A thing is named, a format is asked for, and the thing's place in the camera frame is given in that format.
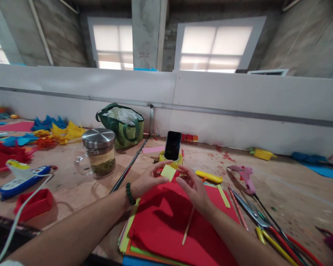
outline hand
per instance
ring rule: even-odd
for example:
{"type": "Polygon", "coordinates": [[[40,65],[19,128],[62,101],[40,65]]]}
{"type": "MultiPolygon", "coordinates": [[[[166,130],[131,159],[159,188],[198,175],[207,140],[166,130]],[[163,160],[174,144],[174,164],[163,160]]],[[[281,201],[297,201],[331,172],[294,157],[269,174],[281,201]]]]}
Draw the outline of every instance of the hand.
{"type": "Polygon", "coordinates": [[[157,174],[157,170],[163,168],[166,164],[171,164],[172,162],[173,161],[171,160],[161,161],[151,167],[148,167],[147,170],[145,170],[144,173],[131,184],[132,197],[136,200],[137,198],[142,197],[152,187],[169,182],[169,179],[161,177],[157,174]]]}
{"type": "Polygon", "coordinates": [[[201,178],[191,168],[186,166],[179,165],[177,171],[184,175],[177,177],[176,182],[185,191],[195,209],[204,217],[211,215],[215,206],[208,197],[201,178]]]}

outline scissors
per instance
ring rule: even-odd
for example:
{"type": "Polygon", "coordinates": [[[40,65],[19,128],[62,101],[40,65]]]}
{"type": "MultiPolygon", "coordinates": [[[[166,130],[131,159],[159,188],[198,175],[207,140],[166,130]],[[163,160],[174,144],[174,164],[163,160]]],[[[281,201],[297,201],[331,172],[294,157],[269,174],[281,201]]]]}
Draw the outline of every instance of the scissors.
{"type": "MultiPolygon", "coordinates": [[[[256,232],[258,235],[259,240],[265,244],[265,239],[269,241],[279,252],[280,254],[292,265],[292,266],[299,266],[303,265],[290,246],[284,241],[284,239],[280,236],[280,234],[276,231],[270,221],[261,214],[258,210],[254,210],[251,208],[234,190],[232,190],[234,196],[237,198],[239,203],[244,207],[247,213],[256,221],[258,227],[256,228],[256,232]],[[281,246],[274,241],[270,235],[265,231],[268,229],[277,239],[277,241],[284,247],[281,246]]],[[[287,235],[287,238],[296,245],[303,253],[305,253],[310,259],[313,260],[318,266],[323,266],[323,264],[312,254],[310,253],[304,246],[302,246],[299,242],[293,239],[291,236],[287,235]]]]}

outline person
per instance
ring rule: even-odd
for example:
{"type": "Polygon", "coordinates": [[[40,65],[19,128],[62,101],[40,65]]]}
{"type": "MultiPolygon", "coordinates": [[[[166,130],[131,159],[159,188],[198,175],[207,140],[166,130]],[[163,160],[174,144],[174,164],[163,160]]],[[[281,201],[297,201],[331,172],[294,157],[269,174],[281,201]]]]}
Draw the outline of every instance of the person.
{"type": "MultiPolygon", "coordinates": [[[[157,170],[172,161],[149,167],[132,182],[131,195],[142,197],[152,187],[167,183],[157,170]]],[[[213,226],[240,266],[288,265],[238,223],[219,210],[209,199],[202,180],[186,166],[179,166],[184,176],[176,182],[182,187],[195,209],[213,226]]],[[[12,253],[2,266],[81,265],[130,207],[126,189],[119,189],[56,223],[12,253]]]]}

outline yellow utility knife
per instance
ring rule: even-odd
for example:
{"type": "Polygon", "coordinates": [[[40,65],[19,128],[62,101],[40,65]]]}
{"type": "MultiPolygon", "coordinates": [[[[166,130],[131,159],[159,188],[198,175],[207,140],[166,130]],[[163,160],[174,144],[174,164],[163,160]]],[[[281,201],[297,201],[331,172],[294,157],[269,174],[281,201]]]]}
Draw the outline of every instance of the yellow utility knife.
{"type": "Polygon", "coordinates": [[[214,182],[216,184],[220,184],[223,182],[223,177],[217,177],[215,175],[211,175],[202,171],[195,171],[195,174],[204,179],[208,179],[209,181],[214,182]]]}

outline glass jar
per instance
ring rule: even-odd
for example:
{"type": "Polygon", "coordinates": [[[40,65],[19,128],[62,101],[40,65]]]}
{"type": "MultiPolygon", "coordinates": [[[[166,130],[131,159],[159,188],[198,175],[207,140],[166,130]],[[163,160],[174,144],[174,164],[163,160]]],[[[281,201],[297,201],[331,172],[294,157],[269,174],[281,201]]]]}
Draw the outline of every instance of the glass jar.
{"type": "Polygon", "coordinates": [[[95,179],[111,175],[116,169],[115,133],[109,129],[90,129],[82,135],[87,152],[75,159],[74,164],[82,175],[93,174],[95,179]],[[80,162],[89,159],[90,167],[83,168],[80,162]]]}

